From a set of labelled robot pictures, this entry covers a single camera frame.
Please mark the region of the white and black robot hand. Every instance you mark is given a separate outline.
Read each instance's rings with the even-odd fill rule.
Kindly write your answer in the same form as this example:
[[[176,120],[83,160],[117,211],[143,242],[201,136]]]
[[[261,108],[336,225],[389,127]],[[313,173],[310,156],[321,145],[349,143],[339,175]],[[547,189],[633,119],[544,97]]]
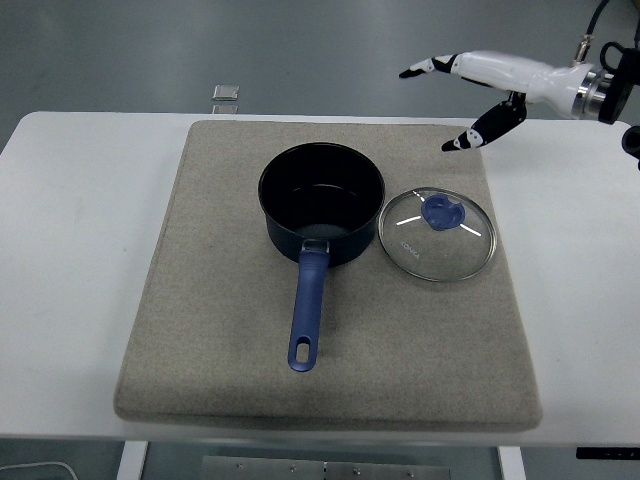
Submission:
[[[448,152],[480,148],[501,138],[524,122],[529,104],[544,103],[565,118],[583,118],[587,99],[583,82],[590,70],[589,64],[555,68],[496,51],[471,51],[422,60],[399,77],[440,72],[508,94],[466,131],[445,142],[442,150]]]

